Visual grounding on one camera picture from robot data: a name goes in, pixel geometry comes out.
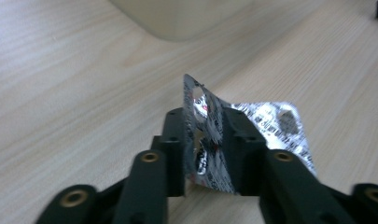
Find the wood grain surface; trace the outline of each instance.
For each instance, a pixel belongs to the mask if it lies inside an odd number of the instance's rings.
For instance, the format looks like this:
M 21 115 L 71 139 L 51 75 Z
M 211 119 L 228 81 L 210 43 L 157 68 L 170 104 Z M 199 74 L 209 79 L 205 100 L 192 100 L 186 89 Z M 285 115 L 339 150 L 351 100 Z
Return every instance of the wood grain surface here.
M 107 0 L 0 0 L 0 223 L 75 184 L 105 189 L 182 106 L 191 74 L 232 103 L 290 101 L 319 179 L 378 184 L 375 0 L 255 0 L 169 42 Z M 263 223 L 256 197 L 188 183 L 169 223 Z

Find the foil packaging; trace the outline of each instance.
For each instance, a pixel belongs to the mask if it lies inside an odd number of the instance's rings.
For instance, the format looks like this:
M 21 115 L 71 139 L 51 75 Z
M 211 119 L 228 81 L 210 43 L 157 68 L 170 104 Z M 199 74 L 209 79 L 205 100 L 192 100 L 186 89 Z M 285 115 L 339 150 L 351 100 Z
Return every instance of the foil packaging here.
M 184 76 L 185 172 L 196 184 L 236 192 L 223 154 L 223 108 L 246 114 L 264 136 L 269 149 L 297 155 L 315 175 L 299 112 L 288 102 L 230 104 L 217 98 L 189 75 Z

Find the white object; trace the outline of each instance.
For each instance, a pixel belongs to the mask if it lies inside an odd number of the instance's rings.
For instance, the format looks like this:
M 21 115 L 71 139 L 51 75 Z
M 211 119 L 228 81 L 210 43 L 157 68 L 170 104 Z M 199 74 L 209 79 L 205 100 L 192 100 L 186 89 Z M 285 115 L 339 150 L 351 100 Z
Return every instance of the white object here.
M 152 34 L 171 40 L 198 35 L 253 0 L 111 0 Z

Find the silver foil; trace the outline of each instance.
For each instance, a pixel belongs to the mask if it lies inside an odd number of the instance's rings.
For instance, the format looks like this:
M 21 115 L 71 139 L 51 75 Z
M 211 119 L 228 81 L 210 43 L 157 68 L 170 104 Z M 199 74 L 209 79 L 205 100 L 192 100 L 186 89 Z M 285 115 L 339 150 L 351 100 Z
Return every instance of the silver foil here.
M 185 169 L 188 178 L 211 189 L 237 193 L 224 159 L 223 107 L 240 110 L 264 136 L 269 149 L 296 154 L 315 175 L 299 112 L 289 102 L 230 104 L 189 75 L 184 76 Z

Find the screw hole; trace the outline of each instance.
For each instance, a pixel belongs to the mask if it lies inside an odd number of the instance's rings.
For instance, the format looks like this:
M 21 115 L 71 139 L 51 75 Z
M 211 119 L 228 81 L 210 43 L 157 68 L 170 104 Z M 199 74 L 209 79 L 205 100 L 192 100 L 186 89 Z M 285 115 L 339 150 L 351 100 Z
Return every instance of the screw hole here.
M 378 203 L 378 189 L 368 188 L 366 189 L 365 194 L 368 198 Z
M 148 152 L 142 156 L 141 160 L 144 162 L 154 162 L 159 159 L 159 155 L 154 152 Z
M 62 207 L 75 207 L 84 203 L 88 198 L 88 193 L 82 189 L 76 189 L 65 194 L 60 201 Z
M 293 157 L 286 152 L 277 152 L 273 155 L 279 161 L 293 161 Z

